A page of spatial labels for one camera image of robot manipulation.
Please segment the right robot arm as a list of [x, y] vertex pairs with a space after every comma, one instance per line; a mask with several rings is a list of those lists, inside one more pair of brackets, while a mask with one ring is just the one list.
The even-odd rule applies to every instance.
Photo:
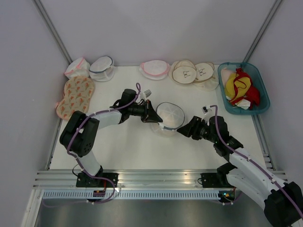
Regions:
[[259, 164], [244, 146], [229, 134], [221, 116], [209, 121], [194, 116], [178, 133], [193, 140], [212, 142], [227, 163], [217, 168], [216, 181], [238, 188], [255, 201], [274, 227], [290, 227], [303, 218], [303, 194], [295, 182], [286, 182]]

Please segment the left aluminium frame post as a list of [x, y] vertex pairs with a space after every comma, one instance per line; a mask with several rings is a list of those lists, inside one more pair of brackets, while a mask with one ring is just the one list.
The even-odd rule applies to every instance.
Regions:
[[42, 20], [44, 21], [47, 29], [49, 30], [52, 38], [54, 39], [57, 47], [59, 48], [59, 51], [61, 52], [62, 56], [66, 60], [68, 64], [71, 64], [72, 59], [71, 56], [68, 53], [68, 50], [66, 49], [59, 33], [57, 32], [57, 29], [55, 28], [46, 8], [43, 5], [43, 2], [41, 0], [32, 0], [34, 6], [36, 7], [38, 13], [40, 14]]

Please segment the white garment in basket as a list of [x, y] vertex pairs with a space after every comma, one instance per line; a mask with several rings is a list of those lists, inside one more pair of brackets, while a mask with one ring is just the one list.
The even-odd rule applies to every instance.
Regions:
[[248, 110], [250, 108], [251, 102], [246, 99], [247, 98], [246, 95], [236, 97], [234, 99], [231, 99], [231, 97], [229, 97], [227, 95], [225, 97], [228, 101], [228, 104], [230, 104], [232, 108], [241, 108], [244, 110]]

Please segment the aluminium frame post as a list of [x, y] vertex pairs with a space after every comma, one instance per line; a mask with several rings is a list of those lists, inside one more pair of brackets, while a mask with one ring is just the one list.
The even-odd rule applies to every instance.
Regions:
[[269, 28], [271, 22], [273, 21], [274, 17], [276, 16], [278, 10], [284, 3], [284, 0], [275, 0], [273, 5], [271, 6], [265, 20], [263, 21], [260, 29], [258, 30], [252, 44], [250, 45], [243, 62], [249, 62], [249, 60], [252, 58], [253, 53], [256, 51], [261, 39], [265, 35], [267, 29]]
[[52, 38], [54, 39], [57, 47], [59, 48], [59, 51], [61, 52], [62, 56], [66, 60], [68, 64], [71, 64], [72, 59], [71, 56], [68, 53], [68, 50], [66, 49], [59, 33], [57, 32], [57, 29], [55, 28], [46, 8], [43, 5], [43, 2], [41, 0], [32, 0], [34, 6], [36, 7], [38, 13], [40, 14], [42, 20], [44, 21], [47, 29], [49, 30]]

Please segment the yellow bra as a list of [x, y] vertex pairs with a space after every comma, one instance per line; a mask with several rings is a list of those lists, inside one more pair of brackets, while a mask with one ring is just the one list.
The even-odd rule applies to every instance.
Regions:
[[225, 95], [230, 102], [234, 101], [244, 97], [251, 85], [252, 80], [248, 74], [232, 73], [224, 87]]

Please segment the right side aluminium rail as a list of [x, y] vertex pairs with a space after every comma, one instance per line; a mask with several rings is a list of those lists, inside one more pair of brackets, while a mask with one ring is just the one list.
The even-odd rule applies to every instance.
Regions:
[[266, 163], [266, 167], [267, 169], [269, 169], [270, 171], [276, 171], [276, 168], [274, 166], [272, 157], [270, 155], [269, 152], [269, 145], [265, 136], [265, 131], [263, 129], [262, 123], [261, 123], [261, 119], [259, 115], [252, 115], [251, 116], [256, 133], [257, 133], [257, 137], [258, 137], [258, 141], [259, 144], [261, 146], [261, 150], [263, 153], [263, 158], [265, 160]]

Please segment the floral beige laundry bag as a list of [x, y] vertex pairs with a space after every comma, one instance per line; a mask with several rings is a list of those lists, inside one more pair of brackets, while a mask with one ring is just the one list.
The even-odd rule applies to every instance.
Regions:
[[88, 77], [69, 79], [64, 85], [63, 99], [56, 104], [58, 117], [68, 121], [75, 111], [87, 113], [94, 91], [95, 84]]

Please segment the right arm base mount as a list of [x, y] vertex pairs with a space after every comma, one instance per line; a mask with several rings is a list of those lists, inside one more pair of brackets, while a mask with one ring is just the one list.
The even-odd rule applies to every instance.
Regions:
[[203, 188], [233, 188], [227, 181], [227, 174], [235, 169], [230, 163], [226, 163], [216, 169], [216, 172], [201, 173]]

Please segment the pale pink bra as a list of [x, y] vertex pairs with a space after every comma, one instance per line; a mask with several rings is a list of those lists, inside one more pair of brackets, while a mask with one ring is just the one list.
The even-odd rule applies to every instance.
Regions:
[[221, 73], [222, 82], [225, 85], [226, 82], [229, 80], [230, 75], [233, 74], [233, 73], [236, 73], [236, 71], [235, 70], [230, 70], [230, 69], [227, 69], [227, 68], [223, 68], [220, 71], [220, 73]]

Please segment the pink-trimmed crumpled mesh bag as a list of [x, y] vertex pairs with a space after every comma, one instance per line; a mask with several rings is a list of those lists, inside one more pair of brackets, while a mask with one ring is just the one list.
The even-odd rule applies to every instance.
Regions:
[[90, 64], [83, 57], [80, 57], [68, 66], [64, 75], [69, 79], [76, 76], [89, 77], [89, 68]]

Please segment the pink-trimmed round mesh bag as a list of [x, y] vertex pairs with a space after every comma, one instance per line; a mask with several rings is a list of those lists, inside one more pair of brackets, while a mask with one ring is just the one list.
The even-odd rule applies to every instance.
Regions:
[[170, 65], [162, 60], [143, 62], [139, 66], [139, 72], [146, 78], [162, 80], [168, 76]]

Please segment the teal plastic basket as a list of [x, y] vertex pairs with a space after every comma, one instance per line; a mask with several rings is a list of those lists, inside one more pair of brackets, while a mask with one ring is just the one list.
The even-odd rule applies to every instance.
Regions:
[[[244, 110], [241, 108], [232, 108], [231, 105], [228, 104], [228, 101], [225, 97], [225, 91], [224, 91], [225, 85], [222, 82], [221, 73], [220, 73], [220, 71], [223, 68], [227, 68], [227, 69], [235, 70], [235, 71], [237, 68], [242, 68], [242, 70], [244, 72], [246, 72], [250, 75], [250, 77], [253, 81], [254, 87], [257, 88], [260, 92], [259, 106], [253, 107], [252, 110], [249, 110], [249, 109]], [[222, 94], [222, 98], [223, 98], [223, 103], [224, 103], [224, 107], [227, 112], [229, 112], [231, 114], [236, 114], [236, 115], [257, 115], [257, 114], [261, 114], [261, 113], [265, 112], [269, 108], [270, 100], [268, 98], [266, 88], [264, 86], [264, 83], [263, 83], [259, 70], [254, 65], [247, 63], [247, 62], [238, 62], [238, 63], [225, 62], [225, 63], [222, 63], [221, 65], [219, 65], [217, 72], [218, 72], [218, 79], [219, 79], [220, 90], [221, 90], [221, 94]]]

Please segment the right aluminium frame post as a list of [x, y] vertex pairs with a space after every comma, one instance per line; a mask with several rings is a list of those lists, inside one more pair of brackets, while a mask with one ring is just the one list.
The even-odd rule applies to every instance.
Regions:
[[276, 16], [278, 10], [284, 3], [284, 0], [275, 0], [273, 5], [271, 6], [265, 20], [263, 21], [260, 29], [258, 30], [252, 44], [250, 45], [243, 62], [249, 62], [249, 60], [252, 58], [253, 53], [256, 51], [261, 39], [265, 35], [267, 29], [269, 28], [271, 22], [273, 21], [274, 17]]

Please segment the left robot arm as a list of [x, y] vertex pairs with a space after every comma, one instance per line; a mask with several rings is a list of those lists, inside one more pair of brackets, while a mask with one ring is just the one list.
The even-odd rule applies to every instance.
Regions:
[[104, 177], [103, 168], [96, 160], [92, 148], [98, 130], [124, 123], [130, 116], [140, 117], [143, 123], [163, 122], [149, 99], [137, 103], [139, 92], [125, 89], [120, 99], [109, 109], [92, 114], [75, 111], [68, 120], [59, 142], [81, 167], [77, 187], [97, 188], [106, 185], [114, 188], [115, 177]]

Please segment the beige bra-print laundry bag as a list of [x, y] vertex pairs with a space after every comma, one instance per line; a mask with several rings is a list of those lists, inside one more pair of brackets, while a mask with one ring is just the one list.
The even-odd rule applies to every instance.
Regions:
[[168, 76], [178, 84], [192, 84], [196, 79], [196, 67], [187, 59], [175, 61], [170, 66]]

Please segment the left side aluminium rail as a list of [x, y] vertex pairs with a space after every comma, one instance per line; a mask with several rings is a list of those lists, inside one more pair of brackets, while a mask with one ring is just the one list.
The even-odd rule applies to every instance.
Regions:
[[53, 137], [52, 137], [52, 142], [51, 142], [50, 149], [49, 149], [48, 159], [47, 159], [47, 162], [45, 164], [45, 169], [46, 170], [49, 170], [49, 167], [51, 165], [51, 161], [52, 161], [52, 158], [53, 158], [53, 153], [54, 153], [55, 146], [56, 146], [56, 141], [57, 141], [57, 138], [58, 138], [58, 135], [59, 135], [59, 132], [60, 132], [60, 128], [61, 128], [61, 124], [62, 124], [62, 119], [59, 118], [57, 123], [56, 123], [55, 131], [54, 131], [54, 134], [53, 134]]

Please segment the red bra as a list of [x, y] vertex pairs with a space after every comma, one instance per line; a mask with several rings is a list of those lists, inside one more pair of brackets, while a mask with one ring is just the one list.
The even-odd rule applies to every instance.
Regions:
[[[237, 68], [236, 69], [236, 73], [238, 73], [238, 74], [244, 74], [246, 72], [244, 72], [242, 70], [242, 68]], [[246, 96], [247, 96], [246, 99], [251, 102], [249, 110], [252, 110], [253, 107], [255, 107], [255, 106], [259, 106], [259, 104], [260, 104], [260, 92], [259, 92], [259, 90], [257, 88], [254, 87], [253, 81], [252, 81], [251, 87], [249, 88], [249, 90], [246, 93]]]

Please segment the blue-trimmed white mesh laundry bag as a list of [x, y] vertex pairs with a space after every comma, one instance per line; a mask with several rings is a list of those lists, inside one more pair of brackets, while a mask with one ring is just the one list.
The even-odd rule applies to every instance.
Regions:
[[152, 123], [151, 130], [161, 137], [172, 137], [185, 122], [185, 113], [181, 107], [170, 102], [162, 102], [156, 108], [162, 122]]

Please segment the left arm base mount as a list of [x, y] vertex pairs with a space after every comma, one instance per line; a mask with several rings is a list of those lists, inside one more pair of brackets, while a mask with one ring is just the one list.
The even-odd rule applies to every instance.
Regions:
[[84, 171], [77, 174], [76, 187], [78, 188], [114, 188], [117, 187], [118, 173], [104, 173], [101, 168], [97, 175], [91, 177]]

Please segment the blue-trimmed cylindrical mesh bag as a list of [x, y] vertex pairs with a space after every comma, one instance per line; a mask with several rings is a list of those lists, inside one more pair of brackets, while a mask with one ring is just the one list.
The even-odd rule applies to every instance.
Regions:
[[110, 81], [114, 74], [114, 60], [110, 56], [98, 58], [89, 68], [90, 77], [98, 82]]

